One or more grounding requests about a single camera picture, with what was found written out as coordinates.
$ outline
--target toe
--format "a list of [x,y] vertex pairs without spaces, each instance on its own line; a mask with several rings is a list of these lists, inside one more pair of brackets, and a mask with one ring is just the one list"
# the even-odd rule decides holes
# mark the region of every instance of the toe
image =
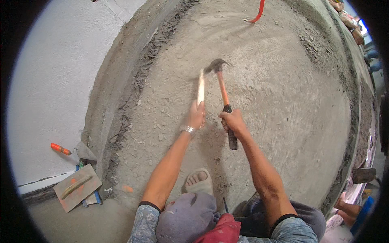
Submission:
[[189,177],[189,181],[192,183],[191,185],[195,184],[195,180],[193,179],[193,177]]
[[199,182],[199,179],[198,179],[198,177],[197,177],[197,174],[194,174],[194,175],[193,175],[193,179],[194,179],[194,182],[195,182],[195,183]]
[[199,179],[199,181],[203,181],[203,180],[206,180],[206,178],[207,178],[207,173],[205,173],[205,171],[200,171],[198,174],[197,174],[197,176],[198,176],[198,179]]

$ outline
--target metal watch band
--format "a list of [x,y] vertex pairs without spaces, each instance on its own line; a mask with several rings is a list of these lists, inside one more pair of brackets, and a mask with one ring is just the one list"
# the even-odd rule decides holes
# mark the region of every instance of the metal watch band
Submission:
[[187,125],[181,125],[180,126],[180,131],[187,131],[187,132],[189,132],[192,135],[192,137],[196,133],[196,129],[194,129],[193,127],[187,126]]

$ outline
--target hammer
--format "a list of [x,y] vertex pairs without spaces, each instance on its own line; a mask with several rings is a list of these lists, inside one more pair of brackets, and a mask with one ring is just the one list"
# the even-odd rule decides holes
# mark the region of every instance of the hammer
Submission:
[[[228,102],[228,96],[227,96],[227,91],[226,87],[224,86],[224,80],[223,80],[223,74],[222,74],[222,65],[227,64],[229,66],[232,66],[230,63],[226,62],[223,59],[215,59],[211,62],[211,64],[204,69],[204,73],[210,73],[212,70],[215,71],[217,75],[217,80],[219,81],[219,86],[221,90],[221,96],[223,97],[223,102],[224,102],[224,108],[223,111],[231,113],[232,108],[230,103]],[[238,141],[237,138],[234,135],[234,132],[230,129],[228,130],[228,144],[230,145],[230,149],[232,150],[237,150],[238,149]]]

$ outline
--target white wall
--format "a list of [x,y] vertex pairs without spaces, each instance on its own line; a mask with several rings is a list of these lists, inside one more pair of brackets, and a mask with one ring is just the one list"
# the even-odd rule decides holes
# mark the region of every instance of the white wall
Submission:
[[14,67],[7,109],[9,154],[20,193],[57,183],[61,174],[75,170],[78,157],[58,154],[50,143],[71,150],[80,141],[103,59],[144,3],[53,0],[36,20]]

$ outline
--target blue patterned shirt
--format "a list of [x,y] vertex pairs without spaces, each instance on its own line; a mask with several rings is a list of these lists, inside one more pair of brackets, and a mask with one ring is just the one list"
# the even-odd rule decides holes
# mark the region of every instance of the blue patterned shirt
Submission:
[[[149,205],[138,207],[134,227],[127,243],[157,243],[159,211]],[[287,218],[281,221],[273,231],[272,238],[239,236],[238,243],[317,243],[317,236],[311,227],[299,218]]]

